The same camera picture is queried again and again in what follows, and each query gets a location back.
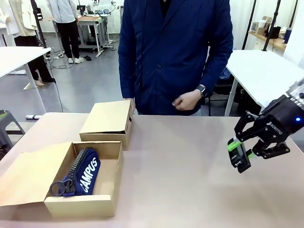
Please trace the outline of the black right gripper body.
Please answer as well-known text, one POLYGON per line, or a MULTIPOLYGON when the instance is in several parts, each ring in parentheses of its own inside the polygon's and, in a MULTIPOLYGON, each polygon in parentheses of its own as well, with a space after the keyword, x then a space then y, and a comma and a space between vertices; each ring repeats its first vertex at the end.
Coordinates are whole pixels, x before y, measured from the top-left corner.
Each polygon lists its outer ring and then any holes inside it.
POLYGON ((272 101, 254 122, 257 136, 265 143, 280 143, 304 127, 304 110, 290 97, 272 101))

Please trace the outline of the person's left hand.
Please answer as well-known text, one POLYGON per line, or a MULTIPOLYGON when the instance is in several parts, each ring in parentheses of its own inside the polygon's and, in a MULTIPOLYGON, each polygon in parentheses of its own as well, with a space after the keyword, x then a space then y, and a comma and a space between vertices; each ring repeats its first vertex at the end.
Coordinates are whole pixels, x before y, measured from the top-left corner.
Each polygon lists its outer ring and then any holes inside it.
POLYGON ((172 102, 172 105, 179 111, 189 111, 195 108, 201 98, 200 90, 195 89, 192 92, 180 95, 172 102))

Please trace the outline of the person's right hand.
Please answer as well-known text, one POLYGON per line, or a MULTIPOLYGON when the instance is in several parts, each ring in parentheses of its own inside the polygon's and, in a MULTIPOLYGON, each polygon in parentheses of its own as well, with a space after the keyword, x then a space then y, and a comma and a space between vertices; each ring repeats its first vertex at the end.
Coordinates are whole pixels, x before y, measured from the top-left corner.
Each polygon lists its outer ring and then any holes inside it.
POLYGON ((126 98, 126 100, 129 100, 131 103, 132 112, 134 113, 136 106, 135 106, 135 99, 134 98, 126 98))

